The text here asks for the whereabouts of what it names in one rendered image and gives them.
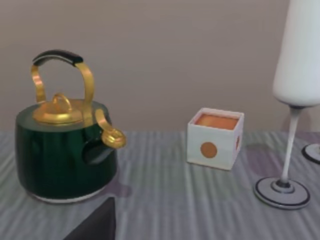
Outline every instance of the gray tabletop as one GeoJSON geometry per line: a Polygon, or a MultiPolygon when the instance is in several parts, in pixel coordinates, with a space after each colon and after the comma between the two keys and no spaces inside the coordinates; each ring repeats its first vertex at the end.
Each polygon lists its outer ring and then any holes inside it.
{"type": "Polygon", "coordinates": [[[287,211],[261,203],[253,184],[278,176],[286,152],[284,132],[246,133],[232,171],[186,163],[183,132],[128,132],[119,172],[97,197],[49,205],[29,197],[15,169],[14,135],[0,133],[0,239],[62,240],[108,197],[116,199],[117,240],[318,240],[320,165],[301,149],[320,143],[298,133],[290,176],[306,185],[311,203],[287,211]]]}

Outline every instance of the kettle spout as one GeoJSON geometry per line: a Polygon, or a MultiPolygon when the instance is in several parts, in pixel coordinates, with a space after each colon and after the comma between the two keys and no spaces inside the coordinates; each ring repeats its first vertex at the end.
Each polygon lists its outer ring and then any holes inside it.
{"type": "Polygon", "coordinates": [[[119,129],[111,126],[105,118],[104,111],[102,109],[97,109],[95,111],[95,119],[103,130],[101,140],[106,146],[113,149],[119,149],[123,148],[127,144],[126,135],[119,129]]]}

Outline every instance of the white lampshade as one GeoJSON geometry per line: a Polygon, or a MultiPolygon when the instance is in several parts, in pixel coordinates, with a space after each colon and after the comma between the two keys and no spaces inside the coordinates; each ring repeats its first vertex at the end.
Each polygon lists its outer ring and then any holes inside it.
{"type": "Polygon", "coordinates": [[[291,106],[320,104],[320,0],[290,0],[273,95],[291,106]]]}

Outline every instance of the box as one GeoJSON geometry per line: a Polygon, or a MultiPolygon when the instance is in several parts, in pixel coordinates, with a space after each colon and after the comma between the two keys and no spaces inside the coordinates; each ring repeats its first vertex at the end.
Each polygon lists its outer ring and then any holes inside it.
{"type": "Polygon", "coordinates": [[[231,170],[242,145],[245,114],[202,108],[187,126],[187,162],[231,170]]]}

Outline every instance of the wall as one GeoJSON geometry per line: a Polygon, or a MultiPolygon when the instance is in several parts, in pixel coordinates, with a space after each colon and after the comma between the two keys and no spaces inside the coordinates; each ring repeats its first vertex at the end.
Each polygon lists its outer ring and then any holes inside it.
{"type": "MultiPolygon", "coordinates": [[[[82,55],[95,99],[124,130],[181,130],[201,107],[244,112],[245,129],[288,126],[272,96],[287,0],[2,0],[0,129],[35,103],[31,60],[48,49],[82,55]]],[[[41,69],[47,95],[83,96],[76,69],[41,69]]],[[[319,108],[301,130],[319,130],[319,108]]]]}

